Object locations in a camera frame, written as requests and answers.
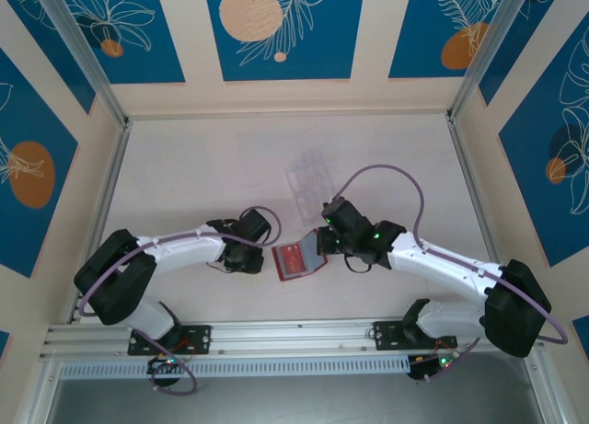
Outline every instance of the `enclosure wall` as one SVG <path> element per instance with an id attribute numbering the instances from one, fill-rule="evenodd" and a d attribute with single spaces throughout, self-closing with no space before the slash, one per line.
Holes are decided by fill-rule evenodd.
<path id="1" fill-rule="evenodd" d="M 589 17 L 587 0 L 546 2 L 522 7 L 457 127 L 501 259 L 527 263 L 566 322 L 571 342 L 551 353 L 588 422 Z"/>
<path id="2" fill-rule="evenodd" d="M 502 2 L 64 1 L 135 118 L 446 110 Z"/>
<path id="3" fill-rule="evenodd" d="M 65 320 L 121 129 L 98 100 L 82 101 L 87 109 L 76 100 L 70 88 L 81 84 L 65 83 L 7 0 L 0 24 L 0 420 L 8 423 L 34 396 L 47 326 Z"/>

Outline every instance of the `white tabletop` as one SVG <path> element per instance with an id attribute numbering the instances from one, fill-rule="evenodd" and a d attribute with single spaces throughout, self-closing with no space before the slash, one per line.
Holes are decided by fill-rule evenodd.
<path id="1" fill-rule="evenodd" d="M 488 258 L 445 117 L 433 114 L 137 121 L 105 236 L 120 228 L 167 235 L 260 204 L 283 221 L 279 243 L 295 241 L 311 226 L 297 210 L 287 171 L 303 166 L 311 176 L 322 172 L 322 189 L 329 193 L 329 181 L 339 189 L 357 169 L 374 163 L 401 166 L 422 184 L 422 237 Z M 419 204 L 409 181 L 388 170 L 364 173 L 344 196 L 372 223 L 389 220 L 408 229 Z M 417 298 L 452 296 L 402 272 L 375 267 L 353 274 L 342 257 L 330 258 L 311 276 L 280 282 L 270 250 L 264 256 L 258 275 L 223 274 L 198 264 L 153 278 L 147 294 L 186 322 L 398 316 Z"/>

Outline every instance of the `floral wall print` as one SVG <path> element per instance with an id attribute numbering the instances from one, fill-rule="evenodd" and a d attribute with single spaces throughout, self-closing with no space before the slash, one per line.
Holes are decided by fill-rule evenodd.
<path id="1" fill-rule="evenodd" d="M 4 330 L 0 330 L 0 367 L 2 366 L 5 352 L 8 349 L 8 343 L 10 341 L 10 334 Z"/>
<path id="2" fill-rule="evenodd" d="M 502 0 L 410 0 L 389 77 L 464 74 Z"/>
<path id="3" fill-rule="evenodd" d="M 572 320 L 574 330 L 579 337 L 585 356 L 589 360 L 589 315 Z"/>
<path id="4" fill-rule="evenodd" d="M 22 11 L 53 29 L 33 1 Z M 112 84 L 184 82 L 159 0 L 64 1 Z"/>
<path id="5" fill-rule="evenodd" d="M 64 80 L 80 107 L 90 112 L 96 93 L 77 65 L 74 56 L 59 37 L 39 0 L 6 0 L 14 9 L 47 59 Z"/>
<path id="6" fill-rule="evenodd" d="M 0 51 L 0 265 L 31 277 L 77 142 Z"/>
<path id="7" fill-rule="evenodd" d="M 550 266 L 589 246 L 589 14 L 500 138 Z"/>
<path id="8" fill-rule="evenodd" d="M 348 79 L 362 0 L 207 0 L 226 81 Z"/>
<path id="9" fill-rule="evenodd" d="M 479 83 L 480 93 L 485 103 L 490 104 L 495 93 L 509 74 L 524 50 L 542 18 L 549 11 L 554 0 L 525 0 L 519 15 L 509 28 L 491 65 Z"/>

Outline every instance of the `red card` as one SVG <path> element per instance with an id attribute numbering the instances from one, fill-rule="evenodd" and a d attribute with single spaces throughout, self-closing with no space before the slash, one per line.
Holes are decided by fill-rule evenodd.
<path id="1" fill-rule="evenodd" d="M 278 251 L 283 259 L 284 270 L 287 274 L 301 274 L 306 271 L 303 254 L 298 244 L 280 246 Z"/>

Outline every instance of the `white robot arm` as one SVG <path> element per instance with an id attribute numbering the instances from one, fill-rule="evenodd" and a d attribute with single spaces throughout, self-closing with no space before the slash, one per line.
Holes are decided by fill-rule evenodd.
<path id="1" fill-rule="evenodd" d="M 411 272 L 464 298 L 458 303 L 421 299 L 413 304 L 403 318 L 401 338 L 414 349 L 428 349 L 432 338 L 444 336 L 486 336 L 516 357 L 532 349 L 551 306 L 525 264 L 480 262 L 424 242 L 398 224 L 371 224 L 343 197 L 326 203 L 321 215 L 328 226 L 318 229 L 319 254 L 343 254 L 369 266 Z M 531 303 L 503 283 L 523 292 Z"/>
<path id="2" fill-rule="evenodd" d="M 172 269 L 217 261 L 230 272 L 258 273 L 263 245 L 253 242 L 270 235 L 270 230 L 255 209 L 238 220 L 213 220 L 195 230 L 163 237 L 134 237 L 119 230 L 79 270 L 74 283 L 84 295 L 82 304 L 88 301 L 104 325 L 122 324 L 154 340 L 170 335 L 167 345 L 173 347 L 175 338 L 170 331 L 181 325 L 164 304 L 144 296 L 149 281 Z"/>

